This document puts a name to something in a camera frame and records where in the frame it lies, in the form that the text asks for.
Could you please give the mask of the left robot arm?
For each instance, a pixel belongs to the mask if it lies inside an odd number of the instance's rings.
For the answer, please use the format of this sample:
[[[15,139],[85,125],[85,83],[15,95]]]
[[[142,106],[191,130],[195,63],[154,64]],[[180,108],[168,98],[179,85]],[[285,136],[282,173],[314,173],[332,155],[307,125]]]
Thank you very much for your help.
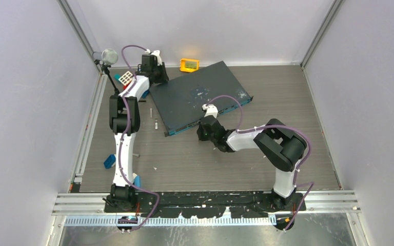
[[[142,55],[141,64],[126,81],[123,92],[109,99],[109,126],[114,133],[116,161],[113,183],[106,202],[114,209],[131,212],[136,208],[133,175],[133,147],[141,118],[139,100],[151,85],[169,81],[160,51]]]

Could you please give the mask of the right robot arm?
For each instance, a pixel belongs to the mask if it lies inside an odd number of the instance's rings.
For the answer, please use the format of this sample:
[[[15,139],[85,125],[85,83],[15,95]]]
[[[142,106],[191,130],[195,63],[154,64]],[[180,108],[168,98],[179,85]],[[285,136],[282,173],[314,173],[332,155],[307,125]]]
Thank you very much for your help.
[[[205,116],[196,133],[200,141],[212,142],[221,152],[259,149],[276,168],[275,183],[265,203],[277,211],[292,205],[299,167],[311,152],[309,140],[297,129],[273,118],[253,129],[227,130],[216,117]]]

